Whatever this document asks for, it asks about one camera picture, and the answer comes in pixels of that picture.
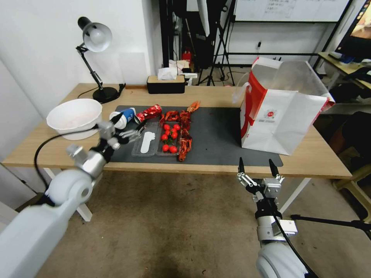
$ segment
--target white bowl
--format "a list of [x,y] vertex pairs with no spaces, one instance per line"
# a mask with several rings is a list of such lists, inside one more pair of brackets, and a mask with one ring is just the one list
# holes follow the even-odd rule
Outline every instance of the white bowl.
[[[92,128],[102,121],[102,105],[93,99],[70,100],[55,107],[46,117],[46,123],[59,134]],[[80,140],[95,134],[98,130],[63,136],[68,140]]]

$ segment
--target paper bag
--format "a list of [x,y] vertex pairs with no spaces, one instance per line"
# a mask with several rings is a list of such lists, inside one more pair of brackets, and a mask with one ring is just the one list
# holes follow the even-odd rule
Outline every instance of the paper bag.
[[259,57],[240,93],[245,93],[242,147],[286,155],[294,152],[319,113],[335,103],[305,61]]

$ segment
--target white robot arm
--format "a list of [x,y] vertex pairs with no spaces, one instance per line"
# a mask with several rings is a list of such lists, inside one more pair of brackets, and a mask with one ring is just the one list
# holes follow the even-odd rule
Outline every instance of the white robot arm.
[[116,133],[112,122],[101,122],[98,124],[100,142],[97,147],[88,153],[75,145],[67,149],[76,169],[59,173],[45,192],[56,206],[27,207],[0,234],[1,278],[36,276],[65,234],[73,213],[89,199],[114,150],[138,139],[144,124],[135,130]]
[[[255,218],[258,222],[257,235],[261,249],[256,267],[264,278],[304,278],[308,275],[308,270],[291,248],[285,245],[286,237],[298,233],[295,222],[283,220],[276,205],[284,177],[278,173],[272,160],[269,160],[269,164],[274,178],[265,178],[260,184],[244,173],[242,158],[237,173],[237,179],[253,194],[253,201],[257,205]],[[276,219],[286,237],[282,234]]]

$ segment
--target blue cup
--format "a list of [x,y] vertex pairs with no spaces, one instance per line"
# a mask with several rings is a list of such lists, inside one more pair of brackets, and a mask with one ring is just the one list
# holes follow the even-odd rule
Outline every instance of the blue cup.
[[130,107],[130,108],[127,108],[127,109],[122,110],[122,111],[114,111],[109,115],[109,119],[112,119],[114,116],[116,116],[120,113],[122,113],[123,115],[119,119],[119,121],[115,124],[115,128],[124,129],[126,127],[126,125],[128,124],[128,122],[130,122],[134,118],[134,116],[136,114],[135,108]]

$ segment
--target desk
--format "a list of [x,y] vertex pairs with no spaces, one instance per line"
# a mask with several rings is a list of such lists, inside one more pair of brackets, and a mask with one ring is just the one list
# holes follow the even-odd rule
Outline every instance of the desk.
[[[326,63],[329,63],[330,65],[332,65],[338,70],[338,74],[334,75],[333,78],[331,79],[329,88],[327,88],[328,90],[332,88],[336,79],[340,76],[339,73],[343,75],[349,75],[355,72],[357,69],[363,67],[361,66],[361,64],[357,64],[357,63],[344,64],[342,62],[339,62],[338,60],[335,60],[334,58],[330,57],[328,55],[328,52],[319,52],[318,56],[320,56],[322,59],[326,61]],[[362,88],[367,88],[371,90],[371,83],[368,83],[366,81],[359,80],[359,79],[353,79],[352,81]]]
[[[118,88],[118,85],[107,84]],[[72,92],[62,101],[66,102],[76,99],[77,96],[89,89],[94,88],[94,84],[78,84]],[[146,105],[160,104],[164,106],[188,106],[195,100],[201,101],[202,107],[239,107],[241,100],[232,103],[232,94],[234,87],[208,87],[208,86],[186,86],[184,94],[176,95],[150,95],[143,87],[127,87],[123,90],[121,96],[112,102],[103,104],[102,116],[108,120],[109,114],[116,109],[118,105]],[[86,93],[83,97],[91,98],[92,93]],[[7,166],[14,167],[33,167],[33,158],[38,146],[55,135],[55,131],[46,125],[43,121],[36,127],[28,137],[3,161]],[[72,168],[73,161],[67,156],[66,148],[70,144],[77,144],[84,147],[85,150],[96,146],[98,143],[98,134],[79,141],[69,141],[64,138],[58,138],[46,144],[39,154],[38,163],[44,167],[46,172],[53,178],[54,174],[51,168]],[[290,198],[283,203],[280,211],[283,212],[287,206],[295,199],[299,192],[309,182],[310,178],[338,178],[348,179],[350,172],[343,165],[336,154],[327,145],[317,130],[311,126],[307,135],[298,146],[292,156],[280,156],[283,166],[279,167],[279,172],[284,176],[299,177],[302,180],[299,186],[295,188]],[[148,171],[148,172],[178,172],[178,173],[200,173],[200,174],[236,174],[238,160],[235,166],[225,165],[193,165],[187,164],[156,164],[156,163],[119,163],[110,162],[105,166],[106,170],[114,171]],[[269,167],[245,166],[245,172],[253,178],[270,177]],[[87,221],[90,220],[91,213],[85,205],[79,209],[80,214]]]

